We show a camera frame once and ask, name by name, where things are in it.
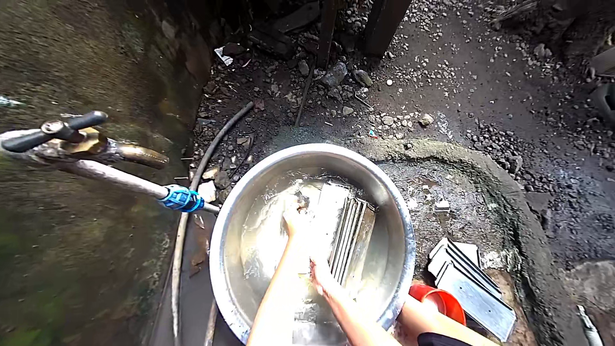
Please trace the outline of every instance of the red plastic bowl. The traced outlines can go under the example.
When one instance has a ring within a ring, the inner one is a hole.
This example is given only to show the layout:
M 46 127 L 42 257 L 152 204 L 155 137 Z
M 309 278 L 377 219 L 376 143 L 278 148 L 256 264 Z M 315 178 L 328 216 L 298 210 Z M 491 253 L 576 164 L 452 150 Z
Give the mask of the red plastic bowl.
M 427 286 L 426 284 L 414 284 L 410 286 L 410 295 L 416 300 L 433 304 L 441 314 L 455 320 L 464 326 L 466 325 L 466 314 L 463 308 L 449 292 Z

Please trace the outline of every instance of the hand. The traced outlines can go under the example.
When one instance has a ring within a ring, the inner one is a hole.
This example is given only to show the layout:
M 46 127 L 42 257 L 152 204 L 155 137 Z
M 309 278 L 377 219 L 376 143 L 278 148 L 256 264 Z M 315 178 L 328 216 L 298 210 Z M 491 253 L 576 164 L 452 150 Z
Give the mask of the hand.
M 331 274 L 331 268 L 326 260 L 310 257 L 309 261 L 312 285 L 318 294 L 327 297 L 343 291 L 342 286 Z
M 292 196 L 284 203 L 285 206 L 282 217 L 284 221 L 286 221 L 288 238 L 294 238 L 299 233 L 305 233 L 304 230 L 307 228 L 309 221 L 306 214 L 301 213 L 302 208 L 297 198 Z

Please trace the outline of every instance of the concrete wall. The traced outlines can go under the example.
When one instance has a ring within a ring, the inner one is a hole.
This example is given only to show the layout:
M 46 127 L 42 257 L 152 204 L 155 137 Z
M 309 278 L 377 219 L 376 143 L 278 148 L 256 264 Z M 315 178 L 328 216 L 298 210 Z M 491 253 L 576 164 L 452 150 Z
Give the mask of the concrete wall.
M 22 104 L 0 105 L 0 132 L 101 110 L 109 137 L 171 159 L 117 167 L 159 183 L 185 175 L 210 49 L 184 15 L 162 0 L 1 1 L 0 96 Z M 0 191 L 0 344 L 141 343 L 178 213 L 5 158 Z

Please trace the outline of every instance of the stainless steel basin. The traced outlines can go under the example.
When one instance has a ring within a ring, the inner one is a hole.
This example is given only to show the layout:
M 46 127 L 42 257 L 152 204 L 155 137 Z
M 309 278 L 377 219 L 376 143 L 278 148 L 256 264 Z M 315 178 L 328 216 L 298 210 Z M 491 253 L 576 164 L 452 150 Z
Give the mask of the stainless steel basin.
M 246 343 L 270 278 L 260 282 L 244 273 L 240 259 L 242 229 L 254 202 L 272 181 L 289 172 L 325 171 L 348 179 L 378 207 L 363 269 L 365 289 L 357 302 L 388 329 L 402 308 L 415 267 L 415 236 L 410 213 L 397 187 L 371 161 L 330 144 L 305 144 L 278 151 L 239 180 L 218 215 L 210 247 L 213 293 L 235 335 Z M 335 320 L 317 319 L 295 328 L 295 343 L 338 345 L 345 341 Z

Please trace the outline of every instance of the forearm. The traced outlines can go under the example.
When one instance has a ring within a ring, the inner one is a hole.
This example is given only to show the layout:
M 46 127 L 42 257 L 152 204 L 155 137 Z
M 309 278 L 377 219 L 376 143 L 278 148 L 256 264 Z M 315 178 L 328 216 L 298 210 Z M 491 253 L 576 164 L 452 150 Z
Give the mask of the forearm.
M 402 312 L 397 317 L 410 340 L 425 332 L 452 337 L 473 346 L 496 346 L 492 341 L 445 315 L 425 308 L 423 303 L 408 296 Z
M 324 297 L 352 346 L 400 346 L 380 325 L 365 317 L 365 312 L 341 287 L 325 292 Z
M 292 343 L 298 274 L 307 268 L 309 257 L 298 239 L 289 239 L 274 276 L 252 324 L 247 345 L 290 345 Z

